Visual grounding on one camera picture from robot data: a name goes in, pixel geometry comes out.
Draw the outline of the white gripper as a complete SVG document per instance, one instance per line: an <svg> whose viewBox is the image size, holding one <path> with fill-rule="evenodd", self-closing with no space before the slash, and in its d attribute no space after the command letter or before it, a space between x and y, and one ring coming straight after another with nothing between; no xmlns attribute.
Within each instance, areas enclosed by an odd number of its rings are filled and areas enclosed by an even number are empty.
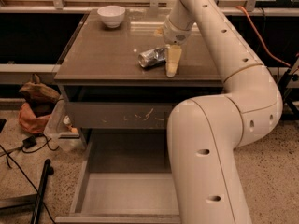
<svg viewBox="0 0 299 224"><path fill-rule="evenodd" d="M166 75L173 77L178 69L182 49L181 46L190 36L190 30L182 30L177 28L167 16L164 20L163 28L159 27L154 31L155 37L163 37L164 42L169 44L166 53Z"/></svg>

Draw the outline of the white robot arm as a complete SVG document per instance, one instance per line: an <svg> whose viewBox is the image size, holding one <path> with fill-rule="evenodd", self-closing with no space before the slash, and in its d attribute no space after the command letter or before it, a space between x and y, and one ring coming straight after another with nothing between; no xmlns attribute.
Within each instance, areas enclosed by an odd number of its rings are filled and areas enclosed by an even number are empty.
<svg viewBox="0 0 299 224"><path fill-rule="evenodd" d="M182 44L198 26L224 92L187 99L167 122L167 147L181 224L251 224L234 150L268 135L282 98L268 68L215 0L177 0L164 40Z"/></svg>

